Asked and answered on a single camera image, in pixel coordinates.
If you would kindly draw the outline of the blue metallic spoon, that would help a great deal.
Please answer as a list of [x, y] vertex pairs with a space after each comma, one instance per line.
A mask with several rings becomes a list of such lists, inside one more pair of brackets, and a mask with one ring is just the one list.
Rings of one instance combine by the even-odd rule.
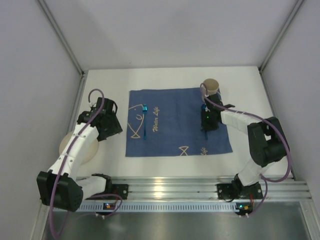
[[[205, 104], [202, 104], [201, 105], [201, 111], [206, 111], [207, 109], [207, 106]], [[208, 133], [207, 131], [203, 131], [204, 132], [204, 136], [205, 136], [205, 139], [208, 140]]]

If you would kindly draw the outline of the cream round plate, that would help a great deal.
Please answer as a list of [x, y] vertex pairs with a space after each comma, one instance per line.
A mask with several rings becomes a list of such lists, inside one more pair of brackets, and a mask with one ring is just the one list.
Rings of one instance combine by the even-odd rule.
[[[59, 154], [61, 155], [65, 147], [67, 146], [67, 143], [70, 141], [72, 132], [69, 132], [67, 135], [64, 136], [64, 138], [61, 140], [59, 145]], [[84, 165], [91, 161], [94, 156], [96, 155], [99, 148], [99, 142], [97, 139], [95, 139], [89, 146], [89, 149], [86, 151], [85, 157], [81, 163], [81, 165]]]

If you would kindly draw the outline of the beige cup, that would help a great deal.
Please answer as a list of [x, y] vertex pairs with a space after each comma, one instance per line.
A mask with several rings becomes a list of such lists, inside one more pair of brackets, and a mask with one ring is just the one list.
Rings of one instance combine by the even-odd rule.
[[201, 92], [205, 96], [211, 96], [217, 94], [220, 88], [220, 84], [213, 78], [207, 78], [202, 82]]

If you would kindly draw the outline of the blue fish placemat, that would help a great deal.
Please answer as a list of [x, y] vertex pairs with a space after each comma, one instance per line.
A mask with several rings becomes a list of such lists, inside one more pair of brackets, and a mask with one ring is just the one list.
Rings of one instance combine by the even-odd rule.
[[[227, 126], [201, 130], [202, 94], [196, 88], [143, 89], [129, 93], [126, 157], [177, 157], [232, 153]], [[144, 140], [143, 104], [147, 105]]]

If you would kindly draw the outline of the blue metallic fork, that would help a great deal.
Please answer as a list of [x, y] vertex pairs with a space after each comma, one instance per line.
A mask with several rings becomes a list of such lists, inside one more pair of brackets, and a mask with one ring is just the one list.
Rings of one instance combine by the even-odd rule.
[[142, 112], [143, 112], [143, 139], [147, 139], [147, 113], [148, 113], [148, 106], [144, 103], [142, 105]]

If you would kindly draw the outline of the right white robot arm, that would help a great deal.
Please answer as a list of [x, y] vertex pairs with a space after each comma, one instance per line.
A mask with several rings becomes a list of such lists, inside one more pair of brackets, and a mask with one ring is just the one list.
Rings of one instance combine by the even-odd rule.
[[[248, 137], [250, 159], [231, 182], [237, 194], [243, 195], [260, 179], [279, 183], [287, 179], [292, 167], [292, 157], [282, 126], [276, 117], [262, 118], [253, 113], [234, 109], [234, 105], [223, 105], [217, 94], [204, 97], [205, 108], [201, 111], [201, 127], [204, 131], [216, 131], [219, 124], [233, 127]], [[284, 157], [287, 170], [283, 177], [271, 179], [264, 176], [267, 168]]]

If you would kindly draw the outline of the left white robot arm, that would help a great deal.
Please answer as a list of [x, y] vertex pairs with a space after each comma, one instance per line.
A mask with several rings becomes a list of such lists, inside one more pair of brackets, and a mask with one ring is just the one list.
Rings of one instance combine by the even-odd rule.
[[110, 176], [94, 173], [77, 180], [77, 175], [93, 144], [123, 131], [117, 111], [113, 100], [99, 97], [96, 105], [78, 116], [71, 138], [59, 158], [36, 178], [43, 205], [75, 212], [83, 200], [112, 193]]

